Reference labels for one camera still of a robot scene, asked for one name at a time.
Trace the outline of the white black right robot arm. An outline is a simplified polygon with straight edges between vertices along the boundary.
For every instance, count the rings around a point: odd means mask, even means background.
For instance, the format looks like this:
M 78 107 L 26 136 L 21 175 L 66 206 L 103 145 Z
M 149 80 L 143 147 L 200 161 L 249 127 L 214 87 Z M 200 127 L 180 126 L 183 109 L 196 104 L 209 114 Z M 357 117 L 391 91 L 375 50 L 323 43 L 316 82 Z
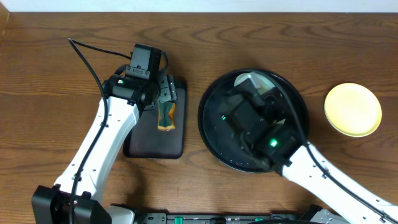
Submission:
M 220 104 L 221 119 L 238 139 L 238 154 L 307 189 L 350 223 L 397 223 L 397 205 L 370 192 L 308 142 L 285 93 L 235 93 Z

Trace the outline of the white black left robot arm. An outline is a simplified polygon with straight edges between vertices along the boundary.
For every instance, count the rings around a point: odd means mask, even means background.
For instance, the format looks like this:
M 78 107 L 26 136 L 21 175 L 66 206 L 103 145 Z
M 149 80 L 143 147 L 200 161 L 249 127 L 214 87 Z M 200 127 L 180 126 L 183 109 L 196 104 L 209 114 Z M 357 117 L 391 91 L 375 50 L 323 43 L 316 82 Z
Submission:
M 134 223 L 125 205 L 101 205 L 109 172 L 122 144 L 145 110 L 177 98 L 171 75 L 143 79 L 114 74 L 101 87 L 96 117 L 71 163 L 53 187 L 32 196 L 36 223 Z

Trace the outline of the yellow plate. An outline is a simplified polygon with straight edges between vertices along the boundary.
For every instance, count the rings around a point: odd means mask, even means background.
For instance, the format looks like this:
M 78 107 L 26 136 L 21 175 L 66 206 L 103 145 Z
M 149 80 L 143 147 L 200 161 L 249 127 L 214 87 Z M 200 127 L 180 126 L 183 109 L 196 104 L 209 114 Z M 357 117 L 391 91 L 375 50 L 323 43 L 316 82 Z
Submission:
M 342 83 L 326 95 L 324 111 L 328 122 L 338 132 L 365 137 L 379 127 L 382 108 L 373 92 L 357 83 Z

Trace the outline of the light green plate bottom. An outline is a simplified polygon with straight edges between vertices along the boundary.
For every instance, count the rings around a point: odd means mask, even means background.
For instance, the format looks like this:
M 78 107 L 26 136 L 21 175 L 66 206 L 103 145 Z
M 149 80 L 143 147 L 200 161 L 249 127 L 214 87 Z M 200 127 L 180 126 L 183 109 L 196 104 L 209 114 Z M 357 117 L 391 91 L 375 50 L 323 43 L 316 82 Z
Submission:
M 256 72 L 242 73 L 234 81 L 234 86 L 238 86 L 244 81 L 249 80 L 254 88 L 260 95 L 275 88 L 275 85 L 268 80 L 265 76 L 258 74 Z

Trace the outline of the orange green scrub sponge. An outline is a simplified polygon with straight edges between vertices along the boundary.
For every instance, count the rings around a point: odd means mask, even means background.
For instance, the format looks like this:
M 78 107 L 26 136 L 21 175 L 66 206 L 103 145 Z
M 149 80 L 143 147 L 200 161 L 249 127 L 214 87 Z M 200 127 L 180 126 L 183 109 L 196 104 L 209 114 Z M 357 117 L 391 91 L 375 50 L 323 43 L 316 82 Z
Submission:
M 174 102 L 164 102 L 158 105 L 157 128 L 161 131 L 175 129 L 174 112 L 176 104 Z

